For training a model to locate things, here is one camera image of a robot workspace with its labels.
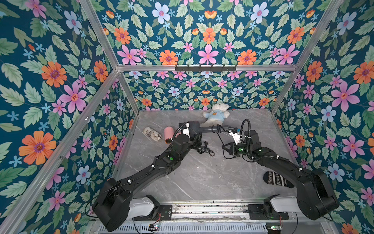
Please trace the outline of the black boxy hair dryer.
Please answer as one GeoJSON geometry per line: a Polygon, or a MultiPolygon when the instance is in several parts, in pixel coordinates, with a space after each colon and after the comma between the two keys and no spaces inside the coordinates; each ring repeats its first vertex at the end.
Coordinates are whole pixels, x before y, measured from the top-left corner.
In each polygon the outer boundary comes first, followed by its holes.
{"type": "Polygon", "coordinates": [[[185,125],[180,124],[181,133],[185,135],[197,135],[197,134],[203,134],[203,133],[236,133],[238,131],[238,128],[236,127],[229,127],[229,126],[221,126],[219,124],[212,125],[212,126],[206,126],[202,127],[200,125],[200,122],[197,121],[188,121],[185,125]]]}

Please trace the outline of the pink hair dryer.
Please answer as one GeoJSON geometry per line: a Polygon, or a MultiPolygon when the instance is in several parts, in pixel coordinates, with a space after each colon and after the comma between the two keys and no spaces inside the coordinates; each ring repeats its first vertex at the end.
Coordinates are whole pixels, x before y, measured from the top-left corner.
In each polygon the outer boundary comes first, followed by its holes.
{"type": "Polygon", "coordinates": [[[172,142],[172,138],[174,136],[174,132],[175,132],[175,130],[171,126],[167,126],[164,129],[164,139],[165,139],[165,143],[166,144],[170,144],[172,142]]]}

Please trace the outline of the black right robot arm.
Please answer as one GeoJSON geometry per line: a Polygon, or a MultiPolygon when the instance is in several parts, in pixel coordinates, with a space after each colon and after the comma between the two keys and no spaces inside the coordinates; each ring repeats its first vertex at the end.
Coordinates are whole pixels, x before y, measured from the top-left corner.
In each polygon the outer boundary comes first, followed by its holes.
{"type": "Polygon", "coordinates": [[[272,149],[263,147],[256,131],[238,131],[229,128],[234,141],[222,148],[231,156],[241,156],[249,163],[257,163],[290,181],[297,189],[297,205],[309,219],[316,220],[339,207],[338,199],[326,174],[318,169],[303,169],[281,157],[272,149]]]}

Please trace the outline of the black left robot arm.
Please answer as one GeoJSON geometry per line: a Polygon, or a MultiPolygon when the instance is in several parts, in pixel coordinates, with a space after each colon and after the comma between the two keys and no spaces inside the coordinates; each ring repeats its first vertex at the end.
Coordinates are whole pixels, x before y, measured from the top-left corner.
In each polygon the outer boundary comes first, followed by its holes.
{"type": "Polygon", "coordinates": [[[201,146],[199,127],[197,121],[181,123],[177,129],[181,134],[174,133],[170,145],[151,165],[127,178],[104,183],[92,209],[107,231],[114,231],[128,218],[134,195],[176,170],[190,150],[201,146]]]}

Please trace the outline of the white teddy bear blue shirt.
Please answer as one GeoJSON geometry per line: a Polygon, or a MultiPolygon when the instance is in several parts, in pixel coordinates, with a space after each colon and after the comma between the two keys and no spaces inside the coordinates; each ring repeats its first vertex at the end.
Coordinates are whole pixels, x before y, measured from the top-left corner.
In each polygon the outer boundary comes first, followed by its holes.
{"type": "Polygon", "coordinates": [[[227,119],[230,115],[228,111],[229,105],[225,103],[216,103],[212,106],[212,109],[209,112],[204,112],[203,117],[206,118],[203,126],[215,126],[222,125],[224,120],[227,119]]]}

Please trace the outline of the striped black white sock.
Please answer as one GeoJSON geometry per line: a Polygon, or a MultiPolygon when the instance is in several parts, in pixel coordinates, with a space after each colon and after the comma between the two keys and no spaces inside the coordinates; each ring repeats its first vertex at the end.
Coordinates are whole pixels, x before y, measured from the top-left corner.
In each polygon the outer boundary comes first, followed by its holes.
{"type": "Polygon", "coordinates": [[[292,184],[285,177],[274,171],[267,171],[263,175],[263,180],[268,185],[282,186],[287,188],[294,188],[295,185],[292,184]]]}

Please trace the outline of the aluminium front rail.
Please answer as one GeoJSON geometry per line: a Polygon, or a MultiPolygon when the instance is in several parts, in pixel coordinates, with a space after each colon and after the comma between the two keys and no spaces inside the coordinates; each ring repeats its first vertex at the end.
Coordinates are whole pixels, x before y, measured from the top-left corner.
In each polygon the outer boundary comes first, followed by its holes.
{"type": "MultiPolygon", "coordinates": [[[[163,205],[172,205],[173,211],[170,221],[192,221],[192,222],[270,222],[279,220],[252,220],[245,211],[249,204],[263,204],[259,199],[247,200],[202,200],[202,201],[179,201],[166,202],[163,205]]],[[[152,217],[139,216],[135,218],[140,221],[154,221],[152,217]]]]}

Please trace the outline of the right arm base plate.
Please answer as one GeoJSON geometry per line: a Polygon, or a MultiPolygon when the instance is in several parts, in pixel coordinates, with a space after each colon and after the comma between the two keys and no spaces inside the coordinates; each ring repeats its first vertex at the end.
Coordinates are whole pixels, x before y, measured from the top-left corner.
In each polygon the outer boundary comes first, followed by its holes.
{"type": "Polygon", "coordinates": [[[277,212],[270,204],[249,204],[245,212],[252,220],[289,220],[288,213],[277,212]]]}

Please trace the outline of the black hook rail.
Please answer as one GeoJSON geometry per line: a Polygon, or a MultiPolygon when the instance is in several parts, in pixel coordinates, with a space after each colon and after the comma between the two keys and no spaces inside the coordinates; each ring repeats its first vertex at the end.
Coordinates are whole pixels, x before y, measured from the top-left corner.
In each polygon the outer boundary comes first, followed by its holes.
{"type": "Polygon", "coordinates": [[[236,65],[176,65],[176,72],[233,72],[236,71],[236,65]]]}

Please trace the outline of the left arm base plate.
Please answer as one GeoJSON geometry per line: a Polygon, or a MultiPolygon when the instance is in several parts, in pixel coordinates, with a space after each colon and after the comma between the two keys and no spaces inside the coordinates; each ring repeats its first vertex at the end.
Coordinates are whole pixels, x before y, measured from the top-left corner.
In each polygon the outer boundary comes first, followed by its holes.
{"type": "Polygon", "coordinates": [[[152,220],[154,221],[170,221],[172,216],[172,205],[157,205],[153,209],[152,220]]]}

